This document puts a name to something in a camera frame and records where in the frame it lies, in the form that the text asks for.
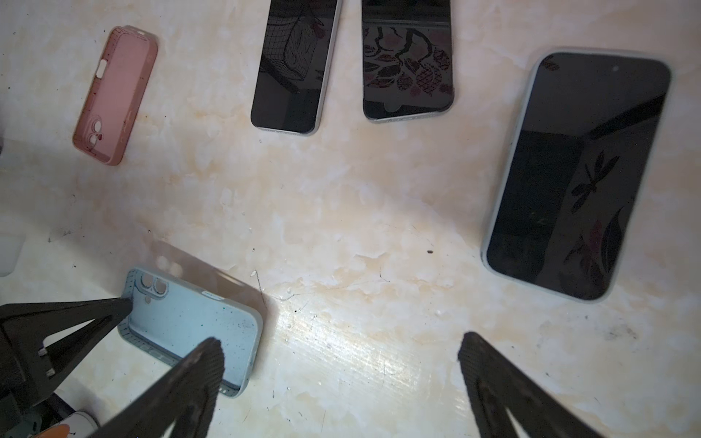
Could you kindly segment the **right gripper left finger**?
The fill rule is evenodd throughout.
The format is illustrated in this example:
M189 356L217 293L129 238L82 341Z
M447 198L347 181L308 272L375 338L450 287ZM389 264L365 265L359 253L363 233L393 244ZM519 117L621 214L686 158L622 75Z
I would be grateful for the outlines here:
M94 437L206 437L224 374L221 342L208 338Z

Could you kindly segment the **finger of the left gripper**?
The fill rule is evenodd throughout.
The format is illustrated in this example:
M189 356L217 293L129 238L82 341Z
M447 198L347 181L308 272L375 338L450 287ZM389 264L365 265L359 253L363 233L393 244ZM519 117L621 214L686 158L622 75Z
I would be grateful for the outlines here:
M1 397L45 401L132 310L129 299L3 305Z

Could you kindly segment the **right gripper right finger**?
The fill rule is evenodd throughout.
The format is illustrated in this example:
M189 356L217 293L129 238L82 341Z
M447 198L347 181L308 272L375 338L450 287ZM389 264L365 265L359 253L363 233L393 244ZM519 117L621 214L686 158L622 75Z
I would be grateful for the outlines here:
M598 437L478 333L467 332L457 354L482 437Z

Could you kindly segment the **light blue phone case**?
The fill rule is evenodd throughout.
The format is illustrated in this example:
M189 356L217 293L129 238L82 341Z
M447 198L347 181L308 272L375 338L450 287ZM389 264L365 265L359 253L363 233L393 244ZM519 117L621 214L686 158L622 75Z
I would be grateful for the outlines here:
M122 297L133 303L118 326L124 341L173 367L205 339L217 339L225 357L220 392L244 392L263 331L257 310L149 268L129 271Z

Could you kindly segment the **pink phone case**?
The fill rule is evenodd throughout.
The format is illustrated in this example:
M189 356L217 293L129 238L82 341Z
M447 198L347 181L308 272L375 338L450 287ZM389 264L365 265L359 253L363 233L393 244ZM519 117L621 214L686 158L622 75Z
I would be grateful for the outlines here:
M122 161L157 55L154 34L111 31L72 136L77 150L109 166Z

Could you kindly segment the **black phone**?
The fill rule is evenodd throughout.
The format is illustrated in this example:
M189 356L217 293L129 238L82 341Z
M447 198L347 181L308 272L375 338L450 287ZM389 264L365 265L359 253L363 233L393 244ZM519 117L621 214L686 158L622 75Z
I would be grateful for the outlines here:
M481 250L491 272L583 302L608 295L673 79L633 52L540 58Z
M433 116L455 99L449 0L366 0L363 113L372 122Z
M252 102L252 124L310 135L319 127L341 1L270 4Z

